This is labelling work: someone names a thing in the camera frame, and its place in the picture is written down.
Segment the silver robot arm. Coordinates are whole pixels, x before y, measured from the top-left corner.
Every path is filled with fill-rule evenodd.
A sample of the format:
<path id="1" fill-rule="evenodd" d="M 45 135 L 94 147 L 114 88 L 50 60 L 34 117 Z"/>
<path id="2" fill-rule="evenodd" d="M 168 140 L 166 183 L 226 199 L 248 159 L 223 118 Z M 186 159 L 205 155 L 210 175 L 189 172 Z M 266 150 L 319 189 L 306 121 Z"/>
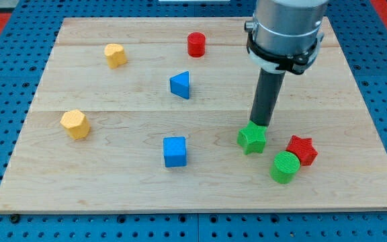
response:
<path id="1" fill-rule="evenodd" d="M 301 75 L 318 56 L 327 0 L 257 0 L 245 22 L 247 52 L 264 71 Z"/>

